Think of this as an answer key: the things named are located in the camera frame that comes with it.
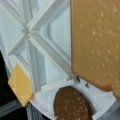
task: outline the white plastic tray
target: white plastic tray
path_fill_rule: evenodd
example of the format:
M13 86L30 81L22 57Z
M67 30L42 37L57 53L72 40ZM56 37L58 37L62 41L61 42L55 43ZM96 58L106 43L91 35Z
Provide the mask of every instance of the white plastic tray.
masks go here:
M54 119L55 94L70 85L86 96L93 120L100 120L119 102L112 92L87 88L82 79L75 84L70 31L69 0L0 0L0 47L9 70L18 63L31 79L35 96L30 102Z

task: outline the dark background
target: dark background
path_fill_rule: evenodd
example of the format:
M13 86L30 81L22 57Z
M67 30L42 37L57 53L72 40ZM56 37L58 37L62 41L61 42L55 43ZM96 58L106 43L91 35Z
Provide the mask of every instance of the dark background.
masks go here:
M13 94L9 85L7 84L8 78L5 69L4 60L0 52L0 106L3 106L17 98ZM27 120L27 113L25 108L20 108L7 116L0 118L0 120Z

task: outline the cookie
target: cookie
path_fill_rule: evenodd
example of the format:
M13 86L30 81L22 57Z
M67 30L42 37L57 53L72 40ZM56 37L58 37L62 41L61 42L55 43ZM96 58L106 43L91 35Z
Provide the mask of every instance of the cookie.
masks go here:
M72 71L120 99L120 1L71 0Z
M55 120L91 120L84 97L72 87L61 88L54 100Z

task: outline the yellow cheese slice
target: yellow cheese slice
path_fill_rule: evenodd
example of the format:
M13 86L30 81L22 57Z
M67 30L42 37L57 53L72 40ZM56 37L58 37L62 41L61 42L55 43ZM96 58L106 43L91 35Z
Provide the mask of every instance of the yellow cheese slice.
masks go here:
M30 79L19 65L16 65L8 81L9 86L23 107L27 105L33 96Z

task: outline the chocolate cookie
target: chocolate cookie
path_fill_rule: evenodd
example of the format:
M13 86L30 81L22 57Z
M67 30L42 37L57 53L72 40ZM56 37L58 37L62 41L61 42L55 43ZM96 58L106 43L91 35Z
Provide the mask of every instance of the chocolate cookie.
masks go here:
M54 100L55 120L91 120L85 99L72 87L61 88Z
M71 0L72 71L120 99L120 1Z

